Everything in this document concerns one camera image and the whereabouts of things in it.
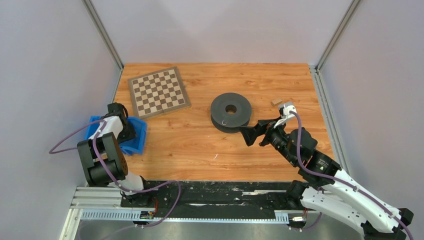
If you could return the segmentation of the black perforated cable spool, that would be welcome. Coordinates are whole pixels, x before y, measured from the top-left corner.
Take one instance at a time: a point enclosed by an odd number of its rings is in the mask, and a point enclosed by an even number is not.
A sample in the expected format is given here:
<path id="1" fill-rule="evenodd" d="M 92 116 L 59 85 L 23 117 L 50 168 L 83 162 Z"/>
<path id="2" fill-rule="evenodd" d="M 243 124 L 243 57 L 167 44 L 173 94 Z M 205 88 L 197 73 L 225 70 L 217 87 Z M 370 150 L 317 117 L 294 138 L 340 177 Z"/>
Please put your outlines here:
<path id="1" fill-rule="evenodd" d="M 214 127 L 226 134 L 235 134 L 247 126 L 252 106 L 247 98 L 235 92 L 217 96 L 210 105 L 210 119 Z"/>

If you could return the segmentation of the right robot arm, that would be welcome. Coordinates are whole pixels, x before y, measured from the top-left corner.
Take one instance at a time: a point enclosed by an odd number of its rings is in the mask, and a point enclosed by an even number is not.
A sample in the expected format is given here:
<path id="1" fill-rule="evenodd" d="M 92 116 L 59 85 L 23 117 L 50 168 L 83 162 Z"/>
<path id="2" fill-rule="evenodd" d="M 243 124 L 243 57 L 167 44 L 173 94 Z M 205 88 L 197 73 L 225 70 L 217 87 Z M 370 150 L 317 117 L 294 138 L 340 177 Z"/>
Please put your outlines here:
<path id="1" fill-rule="evenodd" d="M 255 126 L 242 126 L 240 132 L 247 146 L 263 136 L 260 146 L 272 145 L 306 183 L 293 181 L 285 195 L 292 209 L 303 206 L 317 210 L 351 227 L 366 240 L 412 240 L 408 226 L 414 214 L 407 208 L 396 208 L 362 187 L 335 160 L 318 151 L 317 140 L 302 126 L 285 132 L 287 116 L 260 120 Z"/>

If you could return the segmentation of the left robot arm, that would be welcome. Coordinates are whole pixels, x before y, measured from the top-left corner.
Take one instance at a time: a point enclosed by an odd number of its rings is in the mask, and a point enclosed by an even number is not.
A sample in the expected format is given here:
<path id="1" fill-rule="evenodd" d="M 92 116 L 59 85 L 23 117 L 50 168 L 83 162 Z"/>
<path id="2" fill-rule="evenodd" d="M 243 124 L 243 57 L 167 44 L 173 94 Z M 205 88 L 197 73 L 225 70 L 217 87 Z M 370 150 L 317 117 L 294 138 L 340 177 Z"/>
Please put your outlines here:
<path id="1" fill-rule="evenodd" d="M 125 156 L 142 154 L 147 124 L 130 117 L 121 103 L 110 103 L 108 113 L 92 118 L 94 124 L 88 137 L 77 144 L 86 181 L 90 187 L 115 187 L 124 199 L 147 207 L 153 193 L 144 188 L 144 178 L 131 173 Z"/>

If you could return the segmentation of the small wooden block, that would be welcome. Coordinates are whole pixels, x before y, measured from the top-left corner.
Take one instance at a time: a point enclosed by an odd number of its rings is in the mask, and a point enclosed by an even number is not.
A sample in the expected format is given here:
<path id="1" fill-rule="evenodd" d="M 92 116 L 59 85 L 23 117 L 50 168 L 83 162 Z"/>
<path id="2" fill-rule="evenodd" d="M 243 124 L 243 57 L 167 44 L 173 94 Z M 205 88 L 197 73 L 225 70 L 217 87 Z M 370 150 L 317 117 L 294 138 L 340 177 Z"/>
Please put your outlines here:
<path id="1" fill-rule="evenodd" d="M 277 99 L 273 99 L 270 104 L 274 107 L 274 106 L 278 106 L 279 104 L 281 104 L 283 102 L 283 100 L 281 98 L 277 98 Z"/>

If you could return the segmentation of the wooden chessboard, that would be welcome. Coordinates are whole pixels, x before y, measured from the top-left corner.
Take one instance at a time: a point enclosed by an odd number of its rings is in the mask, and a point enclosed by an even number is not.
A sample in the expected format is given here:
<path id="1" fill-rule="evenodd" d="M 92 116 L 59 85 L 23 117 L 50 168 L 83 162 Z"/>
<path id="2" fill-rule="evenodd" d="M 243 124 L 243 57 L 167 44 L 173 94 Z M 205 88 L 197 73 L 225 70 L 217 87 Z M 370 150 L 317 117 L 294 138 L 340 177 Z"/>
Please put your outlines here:
<path id="1" fill-rule="evenodd" d="M 178 67 L 173 66 L 128 80 L 135 117 L 145 120 L 191 106 Z"/>

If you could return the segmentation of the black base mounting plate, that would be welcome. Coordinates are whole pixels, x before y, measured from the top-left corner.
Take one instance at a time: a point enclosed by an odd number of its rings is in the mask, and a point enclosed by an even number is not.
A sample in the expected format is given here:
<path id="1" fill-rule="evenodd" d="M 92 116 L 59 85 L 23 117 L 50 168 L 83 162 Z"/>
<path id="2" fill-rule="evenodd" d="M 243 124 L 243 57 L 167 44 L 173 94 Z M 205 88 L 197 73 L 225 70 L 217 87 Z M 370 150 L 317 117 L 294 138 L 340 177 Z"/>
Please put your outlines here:
<path id="1" fill-rule="evenodd" d="M 145 182 L 147 193 L 135 200 L 121 198 L 124 208 L 152 208 L 155 216 L 181 219 L 268 220 L 275 211 L 304 215 L 306 210 L 287 196 L 290 182 L 164 181 Z"/>

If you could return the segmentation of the blue plastic bin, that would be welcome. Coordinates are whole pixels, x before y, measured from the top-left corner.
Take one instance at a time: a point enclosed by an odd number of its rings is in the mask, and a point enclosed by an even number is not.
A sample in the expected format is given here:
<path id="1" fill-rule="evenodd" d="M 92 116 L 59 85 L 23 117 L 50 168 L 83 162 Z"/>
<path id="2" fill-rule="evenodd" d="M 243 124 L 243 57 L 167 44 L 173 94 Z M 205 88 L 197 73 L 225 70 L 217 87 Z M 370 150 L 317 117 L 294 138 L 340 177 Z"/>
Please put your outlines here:
<path id="1" fill-rule="evenodd" d="M 89 122 L 100 120 L 102 116 L 92 115 Z M 119 143 L 119 147 L 123 154 L 132 156 L 134 154 L 142 155 L 144 151 L 146 134 L 147 134 L 147 123 L 137 117 L 129 116 L 128 122 L 134 127 L 135 138 Z M 91 137 L 99 127 L 99 123 L 90 125 L 85 131 L 84 140 Z"/>

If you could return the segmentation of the aluminium frame rail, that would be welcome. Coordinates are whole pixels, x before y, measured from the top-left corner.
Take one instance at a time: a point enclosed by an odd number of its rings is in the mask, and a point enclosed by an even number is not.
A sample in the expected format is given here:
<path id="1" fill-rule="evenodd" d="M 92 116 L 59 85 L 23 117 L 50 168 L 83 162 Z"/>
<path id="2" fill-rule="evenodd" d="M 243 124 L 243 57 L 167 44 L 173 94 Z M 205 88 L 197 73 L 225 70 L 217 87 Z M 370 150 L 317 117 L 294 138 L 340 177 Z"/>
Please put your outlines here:
<path id="1" fill-rule="evenodd" d="M 258 223 L 303 225 L 314 213 L 286 199 L 286 182 L 183 181 L 126 195 L 112 187 L 78 187 L 60 238 L 79 240 L 89 221 L 149 225 L 180 223 Z"/>

